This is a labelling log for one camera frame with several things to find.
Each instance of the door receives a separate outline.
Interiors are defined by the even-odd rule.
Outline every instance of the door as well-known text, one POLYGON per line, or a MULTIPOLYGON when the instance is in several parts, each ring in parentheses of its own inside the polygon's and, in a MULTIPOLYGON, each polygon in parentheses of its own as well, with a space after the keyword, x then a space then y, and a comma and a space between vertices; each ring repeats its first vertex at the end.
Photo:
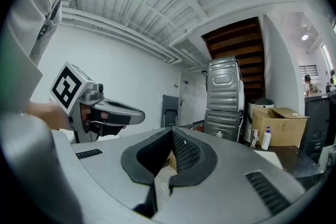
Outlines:
POLYGON ((187 74, 181 75, 178 125, 185 126, 194 122, 195 79, 187 74))

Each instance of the window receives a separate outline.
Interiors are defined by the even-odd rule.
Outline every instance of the window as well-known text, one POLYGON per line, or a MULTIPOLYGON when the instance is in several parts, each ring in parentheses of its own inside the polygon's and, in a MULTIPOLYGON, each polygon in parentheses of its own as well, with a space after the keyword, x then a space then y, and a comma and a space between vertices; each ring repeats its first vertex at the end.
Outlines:
POLYGON ((333 70, 334 66, 332 65, 331 57, 325 44, 322 45, 322 51, 328 63, 329 70, 333 70))
POLYGON ((316 66, 299 66, 301 78, 304 79, 305 75, 318 76, 316 66))

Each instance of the cardboard box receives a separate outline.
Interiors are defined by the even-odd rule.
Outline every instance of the cardboard box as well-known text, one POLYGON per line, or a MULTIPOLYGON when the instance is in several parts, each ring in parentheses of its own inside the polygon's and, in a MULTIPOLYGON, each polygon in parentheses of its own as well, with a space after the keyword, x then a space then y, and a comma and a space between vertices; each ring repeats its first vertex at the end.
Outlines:
POLYGON ((288 108, 265 109, 255 105, 252 129, 259 129, 258 144, 262 144, 266 127, 271 127, 270 146, 299 147, 306 127, 307 117, 288 108))

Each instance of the white shirt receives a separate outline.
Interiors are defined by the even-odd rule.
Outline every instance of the white shirt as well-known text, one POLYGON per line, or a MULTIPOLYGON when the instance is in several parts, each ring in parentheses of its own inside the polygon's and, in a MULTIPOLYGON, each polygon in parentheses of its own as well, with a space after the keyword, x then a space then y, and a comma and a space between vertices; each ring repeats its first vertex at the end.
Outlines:
POLYGON ((0 34, 0 109, 26 110, 42 74, 37 64, 60 21, 49 24, 53 31, 37 42, 55 0, 16 0, 8 12, 0 34))
MULTIPOLYGON (((30 55, 38 34, 55 0, 16 0, 10 9, 7 24, 26 55, 30 55)), ((38 64, 41 54, 35 63, 38 64)))

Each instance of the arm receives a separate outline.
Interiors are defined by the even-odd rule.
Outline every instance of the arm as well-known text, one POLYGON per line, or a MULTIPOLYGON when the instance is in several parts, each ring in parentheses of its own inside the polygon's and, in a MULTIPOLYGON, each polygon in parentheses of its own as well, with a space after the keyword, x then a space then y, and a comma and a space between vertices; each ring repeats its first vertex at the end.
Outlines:
POLYGON ((26 113, 40 118, 52 130, 67 129, 72 131, 66 113, 56 103, 39 104, 30 102, 26 113))
POLYGON ((315 93, 320 93, 321 91, 319 90, 319 88, 317 88, 315 85, 314 85, 314 88, 315 88, 315 93))

